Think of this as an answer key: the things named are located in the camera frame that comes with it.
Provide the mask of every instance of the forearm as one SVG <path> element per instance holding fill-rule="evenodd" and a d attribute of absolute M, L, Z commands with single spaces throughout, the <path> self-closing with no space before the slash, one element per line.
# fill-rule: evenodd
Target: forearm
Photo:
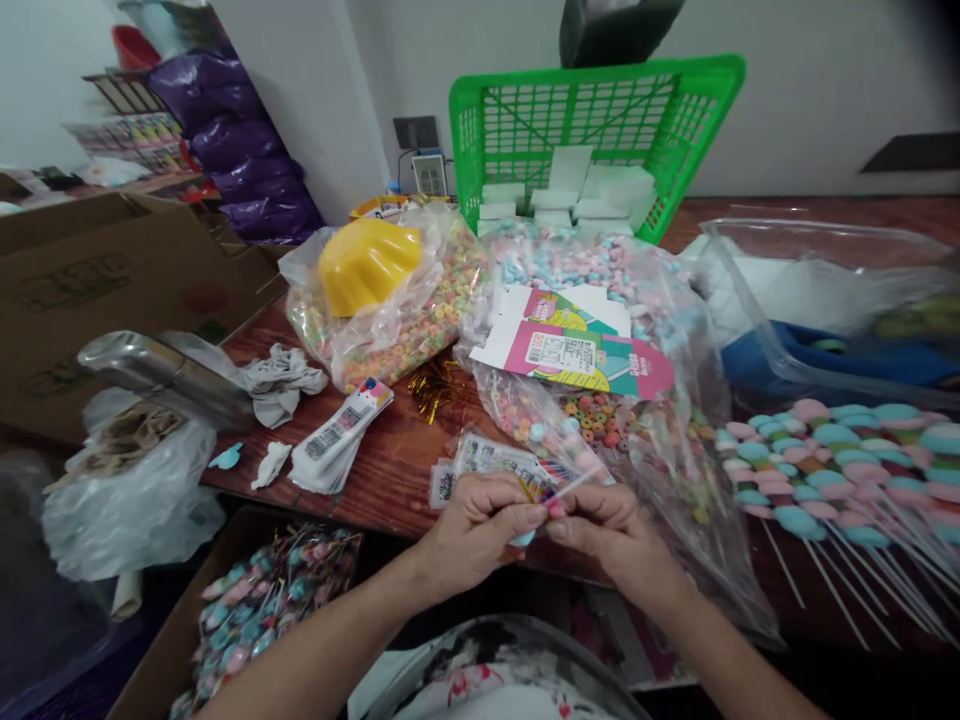
<path fill-rule="evenodd" d="M 827 717 L 774 670 L 692 585 L 651 618 L 690 663 L 726 720 Z"/>
<path fill-rule="evenodd" d="M 403 625 L 424 608 L 409 553 L 277 641 L 207 705 L 201 720 L 335 718 Z"/>

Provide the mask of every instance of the clear plastic container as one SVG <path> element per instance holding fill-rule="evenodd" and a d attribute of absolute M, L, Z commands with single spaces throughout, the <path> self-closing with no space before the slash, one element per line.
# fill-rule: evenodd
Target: clear plastic container
<path fill-rule="evenodd" d="M 53 477 L 31 451 L 0 456 L 0 717 L 17 720 L 117 648 L 96 589 L 57 574 L 38 520 Z"/>
<path fill-rule="evenodd" d="M 956 250 L 887 228 L 770 218 L 701 227 L 709 240 L 695 259 L 695 286 L 739 405 L 768 413 L 813 397 L 960 410 L 960 392 L 944 389 L 949 377 L 927 386 L 898 381 L 960 367 L 960 321 L 948 316 L 935 337 L 877 335 L 881 321 L 915 303 L 960 302 Z"/>

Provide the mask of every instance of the person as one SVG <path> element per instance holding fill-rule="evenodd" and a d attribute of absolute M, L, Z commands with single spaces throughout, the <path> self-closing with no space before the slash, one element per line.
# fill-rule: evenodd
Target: person
<path fill-rule="evenodd" d="M 663 630 L 725 718 L 826 717 L 697 591 L 628 488 L 582 485 L 561 506 L 530 504 L 507 473 L 462 476 L 419 543 L 277 641 L 198 718 L 336 718 L 410 618 L 483 582 L 511 540 L 545 523 L 551 541 L 595 558 Z M 471 621 L 428 644 L 362 715 L 648 717 L 585 648 L 519 616 Z"/>

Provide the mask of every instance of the power strip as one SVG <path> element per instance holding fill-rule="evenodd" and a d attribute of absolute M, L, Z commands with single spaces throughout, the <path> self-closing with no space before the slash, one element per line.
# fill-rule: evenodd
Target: power strip
<path fill-rule="evenodd" d="M 446 197 L 447 174 L 443 155 L 418 155 L 413 158 L 417 191 L 433 197 Z"/>

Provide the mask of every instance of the green crate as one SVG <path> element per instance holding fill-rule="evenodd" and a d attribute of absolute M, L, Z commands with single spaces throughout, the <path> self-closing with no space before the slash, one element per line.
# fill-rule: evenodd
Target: green crate
<path fill-rule="evenodd" d="M 553 148 L 593 145 L 593 161 L 642 165 L 659 195 L 637 237 L 657 244 L 733 105 L 739 55 L 583 70 L 466 75 L 450 89 L 460 210 L 474 232 L 485 183 L 547 186 Z"/>

